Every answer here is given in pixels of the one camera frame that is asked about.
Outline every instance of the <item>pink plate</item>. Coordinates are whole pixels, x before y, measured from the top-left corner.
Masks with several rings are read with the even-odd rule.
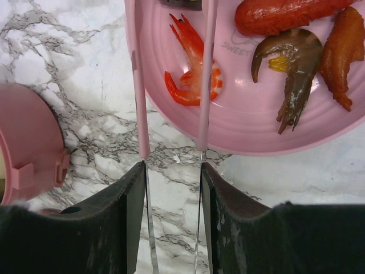
[[[332,99],[318,74],[297,128],[292,132],[289,127],[279,135],[276,117],[284,98],[286,75],[269,69],[264,59],[258,83],[253,83],[252,55],[263,37],[244,37],[236,32],[233,18],[240,2],[220,0],[218,4],[214,59],[223,72],[224,87],[210,107],[210,148],[239,155],[288,154],[328,142],[364,121],[365,62],[355,62],[348,75],[348,95],[354,103],[351,112]],[[169,123],[196,140],[200,108],[175,103],[165,86],[164,71],[170,71],[178,84],[189,67],[186,54],[169,27],[173,23],[169,13],[177,18],[183,13],[204,37],[203,13],[162,6],[158,0],[142,3],[141,54],[148,97]],[[353,7],[365,17],[365,2]],[[313,31],[324,44],[332,27],[333,18],[323,18],[303,28]]]

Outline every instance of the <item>pink cup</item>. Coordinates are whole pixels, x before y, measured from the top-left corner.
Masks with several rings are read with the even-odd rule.
[[[62,186],[70,153],[58,121],[38,94],[20,84],[0,84],[0,149],[2,205]]]

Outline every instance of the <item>pink cup handle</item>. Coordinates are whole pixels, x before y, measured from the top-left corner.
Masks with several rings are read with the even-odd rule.
[[[34,184],[34,166],[32,163],[21,168],[11,168],[12,187],[16,190],[29,188]]]
[[[212,66],[214,52],[214,37],[216,35],[218,0],[209,0],[208,16],[204,41],[203,68],[201,80],[201,101],[197,149],[205,151],[208,148],[208,127],[210,110],[210,87],[212,84]]]
[[[55,187],[61,187],[63,185],[69,167],[70,151],[67,148],[64,148],[60,153],[58,153],[55,162]]]
[[[149,147],[147,107],[139,46],[143,17],[141,14],[135,14],[136,10],[142,10],[141,8],[136,7],[136,5],[141,5],[140,1],[141,0],[125,0],[124,3],[125,15],[128,22],[129,48],[131,52],[133,83],[135,87],[139,154],[142,159],[146,159],[151,154],[151,149]]]

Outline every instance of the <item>white marble surface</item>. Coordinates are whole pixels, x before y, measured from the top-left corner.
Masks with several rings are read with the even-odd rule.
[[[32,201],[64,208],[100,191],[137,161],[136,114],[117,0],[0,0],[0,82],[25,84],[55,110],[72,151],[61,189]],[[191,273],[197,217],[194,143],[148,105],[149,161],[161,274]],[[273,158],[208,151],[242,191],[273,206],[365,202],[365,125],[312,150]],[[151,273],[144,214],[137,273]],[[204,230],[198,273],[208,273]]]

